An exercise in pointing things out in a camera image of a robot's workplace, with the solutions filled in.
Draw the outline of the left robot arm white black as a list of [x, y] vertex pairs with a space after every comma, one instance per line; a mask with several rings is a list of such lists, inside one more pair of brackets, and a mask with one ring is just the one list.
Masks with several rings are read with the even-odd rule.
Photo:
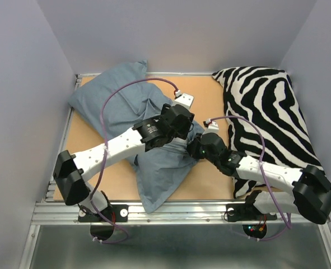
[[110, 203], [88, 181], [128, 157], [163, 147], [176, 138], [186, 139], [194, 119], [190, 108], [178, 102], [165, 104], [159, 115], [135, 124], [106, 143], [73, 154], [68, 150], [60, 152], [53, 178], [65, 205], [80, 205], [97, 220], [106, 220]]

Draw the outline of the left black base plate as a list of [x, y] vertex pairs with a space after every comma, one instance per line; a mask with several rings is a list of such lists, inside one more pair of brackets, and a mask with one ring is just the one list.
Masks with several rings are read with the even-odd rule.
[[[113, 204], [103, 209], [101, 213], [109, 220], [115, 222], [128, 221], [128, 205], [126, 204]], [[93, 213], [85, 208], [81, 208], [78, 212], [78, 222], [91, 223], [91, 222], [105, 222], [105, 220], [97, 213]]]

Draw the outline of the blue striped pillowcase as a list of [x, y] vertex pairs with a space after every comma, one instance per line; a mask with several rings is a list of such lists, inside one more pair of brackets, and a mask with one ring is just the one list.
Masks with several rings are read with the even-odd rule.
[[[68, 103], [101, 137], [110, 140], [136, 123], [159, 115], [164, 104], [172, 103], [156, 85], [144, 81], [146, 74], [146, 60], [121, 63], [77, 89]], [[177, 190], [197, 164], [187, 153], [187, 145], [203, 131], [194, 122], [186, 140], [127, 158], [148, 214]]]

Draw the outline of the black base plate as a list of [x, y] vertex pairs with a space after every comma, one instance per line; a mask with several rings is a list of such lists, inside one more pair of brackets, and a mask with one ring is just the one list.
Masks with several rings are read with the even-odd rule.
[[[109, 220], [115, 222], [128, 221], [128, 205], [126, 204], [113, 204], [103, 209], [101, 213]], [[78, 212], [78, 222], [91, 223], [91, 222], [105, 222], [105, 220], [97, 213], [93, 213], [85, 208], [81, 208]]]
[[234, 203], [226, 207], [223, 219], [228, 222], [259, 221], [264, 217], [253, 205]]

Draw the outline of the zebra print pillow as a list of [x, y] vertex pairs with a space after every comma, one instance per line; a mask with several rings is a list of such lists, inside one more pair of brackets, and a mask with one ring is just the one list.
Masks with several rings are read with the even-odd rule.
[[212, 73], [212, 78], [223, 88], [230, 149], [279, 166], [312, 165], [324, 171], [285, 70], [228, 67]]

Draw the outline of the aluminium frame rail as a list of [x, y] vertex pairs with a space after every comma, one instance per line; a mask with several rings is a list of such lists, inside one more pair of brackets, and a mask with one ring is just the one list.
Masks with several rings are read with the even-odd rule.
[[[183, 92], [195, 98], [192, 109], [197, 121], [222, 113], [222, 87], [209, 73], [162, 73], [156, 85], [166, 96], [172, 96], [172, 81]], [[135, 175], [126, 162], [117, 164], [105, 173], [100, 186], [115, 204], [127, 204], [127, 227], [158, 228], [178, 225], [193, 228], [199, 225], [212, 230], [216, 225], [226, 226], [226, 210], [240, 205], [233, 200], [229, 178], [221, 175], [210, 163], [196, 165], [175, 193], [155, 212], [145, 212], [136, 189]], [[260, 259], [260, 268], [331, 268], [331, 230], [328, 224], [312, 225], [303, 217], [291, 217], [293, 228], [266, 243], [246, 239], [236, 231], [225, 232], [221, 237], [221, 253], [229, 253], [234, 262], [222, 261], [222, 267], [251, 268]], [[78, 220], [76, 206], [66, 206], [54, 182], [50, 182], [46, 198], [35, 205], [31, 219], [28, 249], [21, 260], [22, 268], [33, 268], [40, 257], [41, 240], [48, 226], [57, 228], [85, 228], [87, 223]]]

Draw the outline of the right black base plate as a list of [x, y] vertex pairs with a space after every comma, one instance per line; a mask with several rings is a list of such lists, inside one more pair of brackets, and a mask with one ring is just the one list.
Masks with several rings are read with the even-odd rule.
[[228, 222], [259, 221], [264, 217], [253, 205], [234, 203], [226, 207], [223, 219]]

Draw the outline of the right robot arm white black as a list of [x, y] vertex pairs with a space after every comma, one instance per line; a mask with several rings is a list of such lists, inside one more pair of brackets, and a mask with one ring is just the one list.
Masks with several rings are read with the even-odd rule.
[[194, 159], [206, 159], [222, 174], [235, 179], [252, 180], [279, 189], [278, 193], [250, 196], [244, 214], [256, 219], [261, 214], [285, 212], [299, 214], [315, 224], [325, 224], [331, 213], [331, 182], [312, 165], [288, 168], [229, 150], [216, 133], [198, 133], [187, 147]]

